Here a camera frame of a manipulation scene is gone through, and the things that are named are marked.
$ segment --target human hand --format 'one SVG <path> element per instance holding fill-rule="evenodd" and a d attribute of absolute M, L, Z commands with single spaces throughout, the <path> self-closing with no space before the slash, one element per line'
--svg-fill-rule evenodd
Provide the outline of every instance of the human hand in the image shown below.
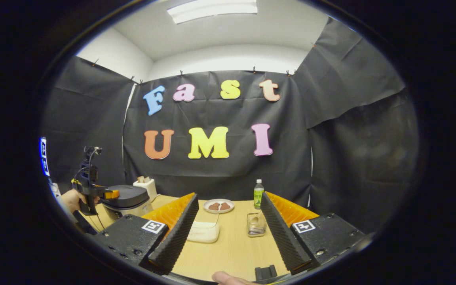
<path fill-rule="evenodd" d="M 258 285 L 242 278 L 231 276 L 224 271 L 217 271 L 212 275 L 212 280 L 219 283 L 219 285 Z"/>
<path fill-rule="evenodd" d="M 64 193 L 63 195 L 61 195 L 61 198 L 63 199 L 71 213 L 73 213 L 74 211 L 80 211 L 80 200 L 82 200 L 84 204 L 87 204 L 85 195 L 83 195 L 75 189 L 71 189 L 67 193 Z M 99 200 L 100 197 L 94 197 L 94 204 L 96 205 L 99 202 Z"/>

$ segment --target white ceiling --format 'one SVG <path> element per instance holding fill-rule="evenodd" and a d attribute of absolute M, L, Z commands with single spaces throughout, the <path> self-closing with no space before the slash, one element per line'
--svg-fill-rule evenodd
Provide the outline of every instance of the white ceiling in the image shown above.
<path fill-rule="evenodd" d="M 257 0 L 258 14 L 219 15 L 176 25 L 167 9 L 191 0 L 158 0 L 114 28 L 153 61 L 184 51 L 237 44 L 310 50 L 327 15 L 298 0 Z"/>

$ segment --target rice cooker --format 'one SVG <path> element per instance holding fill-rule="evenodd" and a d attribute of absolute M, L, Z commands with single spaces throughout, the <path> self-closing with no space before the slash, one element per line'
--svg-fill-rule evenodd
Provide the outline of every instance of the rice cooker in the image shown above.
<path fill-rule="evenodd" d="M 117 220 L 127 214 L 141 217 L 152 211 L 147 189 L 132 185 L 116 185 L 110 186 L 108 189 L 119 190 L 119 197 L 116 199 L 100 199 L 112 220 Z"/>

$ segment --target wooden table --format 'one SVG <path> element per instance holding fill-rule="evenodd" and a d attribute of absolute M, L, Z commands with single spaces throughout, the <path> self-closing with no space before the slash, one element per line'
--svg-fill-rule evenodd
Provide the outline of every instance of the wooden table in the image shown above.
<path fill-rule="evenodd" d="M 154 199 L 152 207 L 158 209 L 175 199 L 177 198 L 160 195 Z M 205 200 L 199 200 L 195 221 L 215 222 L 217 214 L 205 211 L 204 202 Z M 234 204 L 235 208 L 232 211 L 219 214 L 220 231 L 217 241 L 214 243 L 186 241 L 172 272 L 210 281 L 212 281 L 212 274 L 220 270 L 249 281 L 256 279 L 255 267 L 274 265 L 278 276 L 289 273 L 268 227 L 264 236 L 247 236 L 247 214 L 259 211 L 253 207 L 253 201 L 234 201 Z M 96 210 L 103 226 L 108 227 L 113 223 L 103 205 L 98 204 Z M 95 229 L 102 229 L 96 216 L 88 216 L 86 220 Z"/>

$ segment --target black fabric backdrop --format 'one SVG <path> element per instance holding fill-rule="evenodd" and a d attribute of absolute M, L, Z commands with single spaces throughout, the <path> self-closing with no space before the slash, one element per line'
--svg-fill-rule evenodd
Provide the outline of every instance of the black fabric backdrop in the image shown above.
<path fill-rule="evenodd" d="M 270 79 L 277 83 L 280 100 L 265 99 L 259 83 Z M 241 95 L 237 99 L 222 99 L 221 83 L 238 80 Z M 195 99 L 174 101 L 173 94 L 181 84 L 195 85 Z M 163 106 L 149 116 L 143 96 L 163 85 Z M 157 190 L 165 195 L 185 195 L 196 192 L 200 199 L 226 198 L 250 200 L 256 179 L 262 179 L 265 189 L 302 206 L 307 206 L 311 184 L 311 147 L 308 131 L 300 111 L 300 96 L 293 79 L 273 72 L 199 72 L 172 76 L 147 82 L 135 90 L 128 108 L 124 127 L 125 169 L 127 183 L 140 175 L 156 180 Z M 270 125 L 268 140 L 273 154 L 255 156 L 253 124 Z M 189 159 L 190 128 L 204 129 L 207 137 L 218 126 L 226 126 L 228 158 L 201 157 Z M 171 151 L 162 160 L 152 160 L 144 152 L 144 135 L 156 130 L 156 150 L 163 146 L 164 129 L 174 130 Z"/>
<path fill-rule="evenodd" d="M 313 148 L 311 209 L 375 231 L 416 169 L 409 91 L 378 50 L 331 18 L 293 79 Z"/>
<path fill-rule="evenodd" d="M 133 82 L 99 65 L 71 58 L 50 94 L 42 134 L 47 138 L 51 179 L 61 193 L 71 189 L 84 146 L 103 148 L 93 157 L 98 184 L 123 184 L 121 137 Z"/>

